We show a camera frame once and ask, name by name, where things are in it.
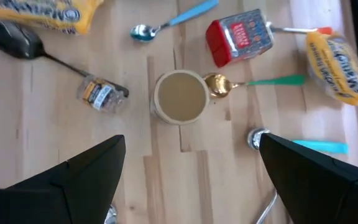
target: black spoon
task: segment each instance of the black spoon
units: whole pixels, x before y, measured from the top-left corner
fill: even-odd
[[[46,57],[66,66],[83,77],[91,75],[46,53],[40,37],[32,30],[22,27],[15,22],[0,21],[0,50],[19,59],[32,60],[39,57]],[[111,82],[110,84],[114,85],[116,90],[122,91],[125,97],[129,96],[129,90],[127,88]]]

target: coffee mug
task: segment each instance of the coffee mug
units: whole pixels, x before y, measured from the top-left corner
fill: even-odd
[[[174,70],[157,81],[150,109],[164,123],[184,125],[199,119],[208,104],[209,90],[201,76]]]

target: green spoon handle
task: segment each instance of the green spoon handle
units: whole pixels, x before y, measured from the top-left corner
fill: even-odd
[[[305,81],[306,77],[304,75],[289,75],[271,80],[249,82],[247,85],[303,85]]]

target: yellow wrapper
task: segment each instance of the yellow wrapper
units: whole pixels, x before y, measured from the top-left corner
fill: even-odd
[[[103,0],[0,0],[0,19],[48,27],[67,34],[88,33]]]
[[[346,39],[312,32],[306,46],[312,78],[335,99],[358,106],[358,57]]]

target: gold spoon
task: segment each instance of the gold spoon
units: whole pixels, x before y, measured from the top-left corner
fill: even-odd
[[[209,73],[204,77],[208,85],[209,92],[213,98],[224,98],[230,91],[239,86],[250,85],[303,85],[305,84],[304,75],[290,75],[271,80],[260,80],[254,82],[232,83],[224,75],[219,73]]]

